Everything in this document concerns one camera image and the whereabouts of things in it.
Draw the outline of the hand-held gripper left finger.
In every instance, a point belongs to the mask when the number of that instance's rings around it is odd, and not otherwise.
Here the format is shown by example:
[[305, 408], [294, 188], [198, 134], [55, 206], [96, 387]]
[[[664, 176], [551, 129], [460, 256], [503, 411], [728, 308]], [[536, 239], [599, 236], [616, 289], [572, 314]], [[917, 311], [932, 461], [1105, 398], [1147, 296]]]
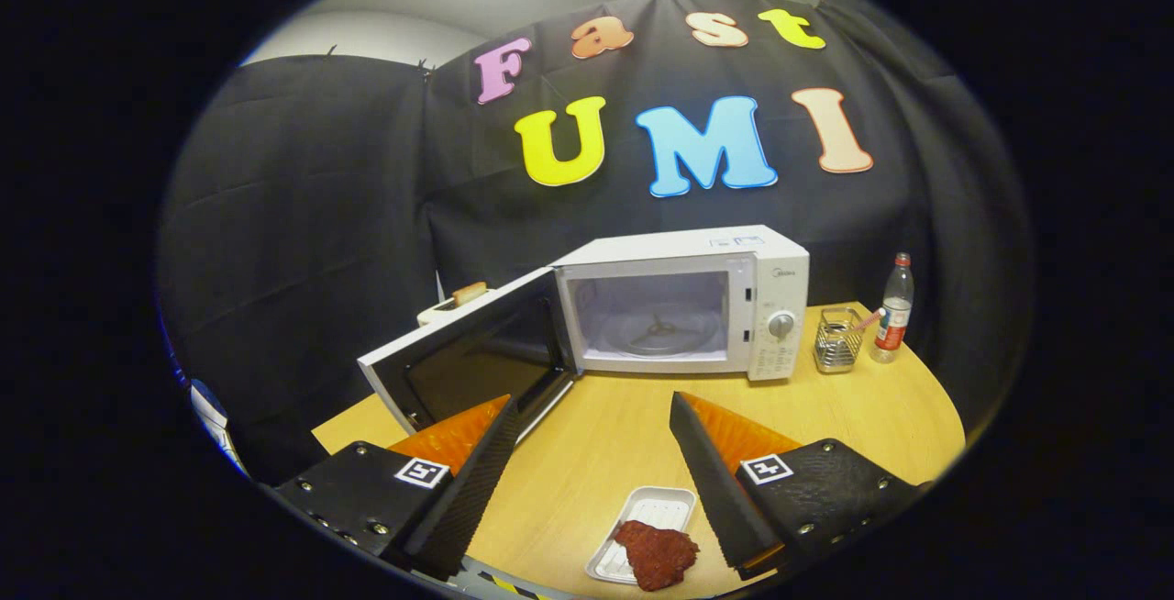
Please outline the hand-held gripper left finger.
[[500, 395], [391, 447], [352, 441], [272, 492], [345, 546], [444, 582], [463, 568], [520, 425], [517, 398]]

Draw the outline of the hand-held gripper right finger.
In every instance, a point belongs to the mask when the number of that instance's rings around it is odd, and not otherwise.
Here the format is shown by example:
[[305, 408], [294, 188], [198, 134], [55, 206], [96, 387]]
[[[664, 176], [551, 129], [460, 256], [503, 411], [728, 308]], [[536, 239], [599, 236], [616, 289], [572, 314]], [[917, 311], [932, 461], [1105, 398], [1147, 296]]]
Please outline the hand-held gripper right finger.
[[799, 444], [676, 392], [670, 431], [726, 565], [751, 579], [846, 550], [926, 491], [834, 438]]

